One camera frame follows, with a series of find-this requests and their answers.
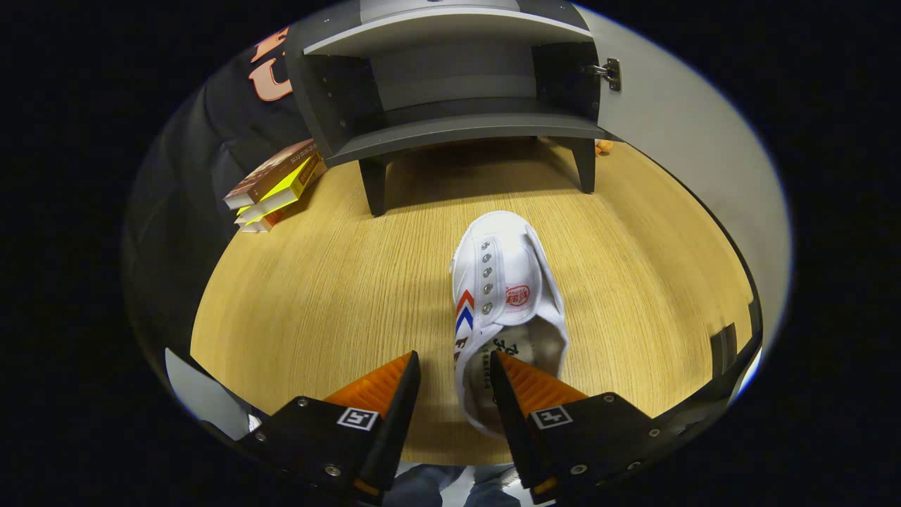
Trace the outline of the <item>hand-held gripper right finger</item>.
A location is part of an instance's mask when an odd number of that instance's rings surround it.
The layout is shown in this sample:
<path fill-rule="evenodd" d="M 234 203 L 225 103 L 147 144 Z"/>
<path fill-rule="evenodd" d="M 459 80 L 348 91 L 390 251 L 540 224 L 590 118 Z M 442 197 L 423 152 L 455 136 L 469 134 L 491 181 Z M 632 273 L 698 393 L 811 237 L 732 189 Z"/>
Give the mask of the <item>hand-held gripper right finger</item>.
<path fill-rule="evenodd" d="M 536 504 L 596 505 L 659 442 L 657 423 L 618 394 L 585 395 L 502 351 L 490 368 L 512 459 Z"/>

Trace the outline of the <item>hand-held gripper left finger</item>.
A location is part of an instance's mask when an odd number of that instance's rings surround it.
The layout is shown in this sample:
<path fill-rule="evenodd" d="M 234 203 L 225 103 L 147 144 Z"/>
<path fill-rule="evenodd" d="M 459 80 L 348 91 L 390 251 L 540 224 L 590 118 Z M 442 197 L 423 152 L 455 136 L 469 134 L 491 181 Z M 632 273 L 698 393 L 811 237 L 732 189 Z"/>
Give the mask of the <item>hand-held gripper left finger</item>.
<path fill-rule="evenodd" d="M 322 400 L 297 396 L 236 443 L 286 475 L 303 506 L 379 506 L 395 481 L 421 382 L 409 351 Z"/>

